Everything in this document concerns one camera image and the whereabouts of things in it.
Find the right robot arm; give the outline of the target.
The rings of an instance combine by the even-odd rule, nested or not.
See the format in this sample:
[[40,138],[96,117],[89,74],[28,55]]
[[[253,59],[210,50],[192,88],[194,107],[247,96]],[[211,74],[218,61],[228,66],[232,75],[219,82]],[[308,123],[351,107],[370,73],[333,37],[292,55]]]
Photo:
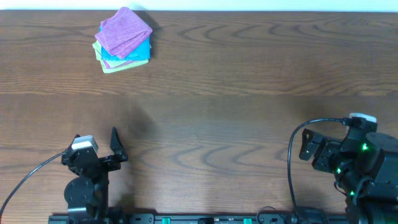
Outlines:
[[348,223],[397,223],[397,139],[350,128],[344,139],[305,129],[299,158],[333,174]]

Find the purple microfiber cloth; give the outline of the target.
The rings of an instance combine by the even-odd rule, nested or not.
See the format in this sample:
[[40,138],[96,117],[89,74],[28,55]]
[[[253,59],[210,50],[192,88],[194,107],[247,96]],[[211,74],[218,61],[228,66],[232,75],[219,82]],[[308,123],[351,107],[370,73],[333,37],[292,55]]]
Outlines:
[[113,17],[101,21],[95,39],[111,56],[127,57],[152,33],[150,26],[128,7],[121,7]]

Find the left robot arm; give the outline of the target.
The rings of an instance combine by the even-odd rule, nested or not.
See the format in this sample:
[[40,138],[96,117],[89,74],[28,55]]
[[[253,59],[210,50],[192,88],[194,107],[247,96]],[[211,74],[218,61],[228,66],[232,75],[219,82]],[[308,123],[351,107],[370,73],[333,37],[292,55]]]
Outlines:
[[77,134],[62,156],[62,164],[77,175],[64,190],[68,214],[73,219],[108,218],[109,173],[128,161],[116,128],[111,131],[110,149],[111,155],[99,157],[94,136]]

